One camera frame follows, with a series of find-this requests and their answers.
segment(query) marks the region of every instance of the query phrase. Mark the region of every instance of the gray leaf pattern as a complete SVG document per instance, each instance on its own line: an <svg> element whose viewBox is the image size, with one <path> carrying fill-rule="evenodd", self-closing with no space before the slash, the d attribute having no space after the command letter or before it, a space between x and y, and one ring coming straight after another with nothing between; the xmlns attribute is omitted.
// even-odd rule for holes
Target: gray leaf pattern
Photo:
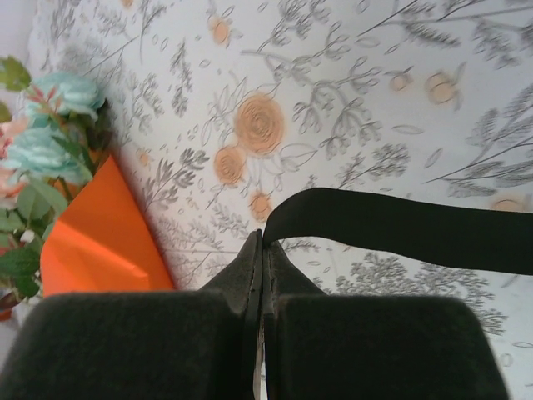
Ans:
<svg viewBox="0 0 533 400"><path fill-rule="evenodd" d="M117 160L180 287L214 277L308 188L533 211L531 0L37 1L32 73L102 88ZM281 245L329 293L455 296L501 336L498 354L531 352L512 346L533 340L516 328L533 307L523 277ZM528 367L497 359L510 376ZM531 397L531 382L509 382Z"/></svg>

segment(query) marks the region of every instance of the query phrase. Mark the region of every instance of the teal rose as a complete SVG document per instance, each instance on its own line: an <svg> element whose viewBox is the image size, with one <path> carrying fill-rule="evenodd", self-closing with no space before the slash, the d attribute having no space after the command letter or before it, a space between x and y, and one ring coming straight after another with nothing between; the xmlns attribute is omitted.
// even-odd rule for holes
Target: teal rose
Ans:
<svg viewBox="0 0 533 400"><path fill-rule="evenodd" d="M86 183L90 177L81 160L73 158L53 137L64 138L51 126L26 129L7 147L0 167L17 170L12 180L30 172L36 178L64 178L75 185Z"/></svg>
<svg viewBox="0 0 533 400"><path fill-rule="evenodd" d="M42 119L39 99L57 108L59 115L66 116L74 111L87 114L95 121L98 119L96 111L105 101L93 80L70 72L53 72L33 79L29 91L35 92L35 96L27 96L26 116L34 121Z"/></svg>

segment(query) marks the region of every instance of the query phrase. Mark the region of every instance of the black strap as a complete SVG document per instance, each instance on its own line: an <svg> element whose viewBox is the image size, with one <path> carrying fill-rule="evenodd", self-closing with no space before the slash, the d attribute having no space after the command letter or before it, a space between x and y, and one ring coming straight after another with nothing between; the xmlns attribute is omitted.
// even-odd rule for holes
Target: black strap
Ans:
<svg viewBox="0 0 533 400"><path fill-rule="evenodd" d="M533 275L533 214L313 188L272 211L264 243L308 236L447 267Z"/></svg>

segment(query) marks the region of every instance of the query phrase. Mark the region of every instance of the black foam cushion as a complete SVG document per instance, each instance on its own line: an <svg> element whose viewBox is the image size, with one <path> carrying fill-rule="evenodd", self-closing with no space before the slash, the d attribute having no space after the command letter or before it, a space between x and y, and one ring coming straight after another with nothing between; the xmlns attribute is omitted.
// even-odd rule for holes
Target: black foam cushion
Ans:
<svg viewBox="0 0 533 400"><path fill-rule="evenodd" d="M237 398L239 321L212 292L50 297L10 353L0 399Z"/></svg>
<svg viewBox="0 0 533 400"><path fill-rule="evenodd" d="M278 305L281 400L507 399L481 325L459 301L305 295Z"/></svg>

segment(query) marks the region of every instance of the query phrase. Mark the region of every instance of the pink flower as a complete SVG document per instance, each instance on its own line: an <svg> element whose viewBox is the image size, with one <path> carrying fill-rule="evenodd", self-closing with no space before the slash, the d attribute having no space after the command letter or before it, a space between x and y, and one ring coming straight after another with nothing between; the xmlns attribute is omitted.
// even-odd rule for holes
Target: pink flower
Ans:
<svg viewBox="0 0 533 400"><path fill-rule="evenodd" d="M4 159L7 156L7 147L17 135L26 130L26 126L26 118L0 123L0 159ZM11 169L0 168L0 198L13 198L24 188L23 182L15 185L7 184L7 180L13 173L14 171Z"/></svg>

